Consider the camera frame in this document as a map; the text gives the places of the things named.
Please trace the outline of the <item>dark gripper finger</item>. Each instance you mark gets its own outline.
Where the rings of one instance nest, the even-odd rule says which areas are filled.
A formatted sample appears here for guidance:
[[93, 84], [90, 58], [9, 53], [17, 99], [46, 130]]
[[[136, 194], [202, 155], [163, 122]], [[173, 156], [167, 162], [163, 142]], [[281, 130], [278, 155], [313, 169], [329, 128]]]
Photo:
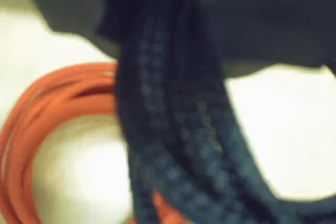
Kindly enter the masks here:
[[51, 30], [79, 35], [112, 58], [119, 55], [144, 0], [33, 0]]
[[228, 77], [275, 64], [335, 69], [335, 0], [198, 0]]

